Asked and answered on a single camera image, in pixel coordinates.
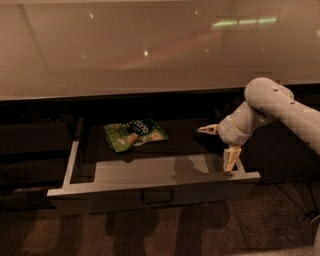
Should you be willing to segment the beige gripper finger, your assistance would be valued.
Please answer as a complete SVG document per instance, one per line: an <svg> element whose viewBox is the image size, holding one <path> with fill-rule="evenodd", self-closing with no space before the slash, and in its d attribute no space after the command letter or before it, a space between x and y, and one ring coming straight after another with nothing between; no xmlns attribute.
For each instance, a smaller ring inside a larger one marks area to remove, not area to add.
<svg viewBox="0 0 320 256"><path fill-rule="evenodd" d="M199 127L197 129L198 133L209 134L209 135L217 135L218 134L218 125L210 124L207 126Z"/></svg>
<svg viewBox="0 0 320 256"><path fill-rule="evenodd" d="M241 154L240 146L229 146L223 152L223 170L230 172L233 170Z"/></svg>

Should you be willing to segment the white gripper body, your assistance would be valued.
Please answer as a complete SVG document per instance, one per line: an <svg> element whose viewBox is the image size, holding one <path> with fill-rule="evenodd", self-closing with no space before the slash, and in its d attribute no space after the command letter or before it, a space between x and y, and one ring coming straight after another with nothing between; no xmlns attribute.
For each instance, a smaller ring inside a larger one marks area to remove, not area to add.
<svg viewBox="0 0 320 256"><path fill-rule="evenodd" d="M242 146L253 133L253 117L231 114L218 124L218 135L228 145Z"/></svg>

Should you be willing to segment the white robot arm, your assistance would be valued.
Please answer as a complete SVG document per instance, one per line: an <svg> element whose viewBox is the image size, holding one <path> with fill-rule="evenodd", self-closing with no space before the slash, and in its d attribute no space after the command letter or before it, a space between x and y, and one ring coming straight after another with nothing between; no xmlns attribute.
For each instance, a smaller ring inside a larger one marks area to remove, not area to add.
<svg viewBox="0 0 320 256"><path fill-rule="evenodd" d="M228 145L223 170L230 173L239 161L241 146L253 132L278 119L320 155L320 112L294 99L291 90L269 78L255 78L244 90L245 100L218 124L199 127L198 133L218 135Z"/></svg>

